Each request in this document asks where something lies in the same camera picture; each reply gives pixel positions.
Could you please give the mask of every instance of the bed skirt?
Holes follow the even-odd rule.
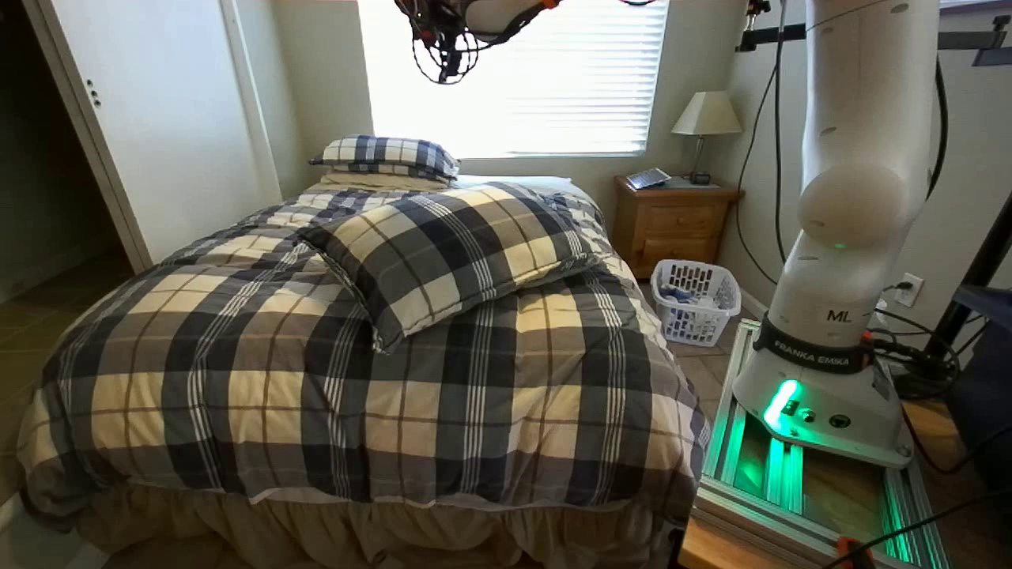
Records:
[[[677,527],[646,505],[500,507],[403,501],[248,501],[241,496],[117,485],[80,533],[111,564],[669,564]]]

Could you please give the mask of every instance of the window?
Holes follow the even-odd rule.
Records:
[[[669,0],[565,0],[433,84],[391,0],[362,0],[374,133],[425,134],[461,157],[637,153],[646,149]]]

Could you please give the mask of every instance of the power outlet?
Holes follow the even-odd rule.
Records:
[[[905,278],[897,278],[900,288],[892,290],[892,299],[897,306],[915,306],[923,288],[923,275],[905,270]]]

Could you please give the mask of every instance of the bed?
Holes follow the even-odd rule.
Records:
[[[26,505],[171,564],[669,564],[710,419],[594,198],[342,149],[66,328]]]

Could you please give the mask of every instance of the white laundry basket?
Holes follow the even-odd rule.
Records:
[[[718,344],[741,314],[741,288],[724,266],[661,260],[652,295],[665,338],[680,344]]]

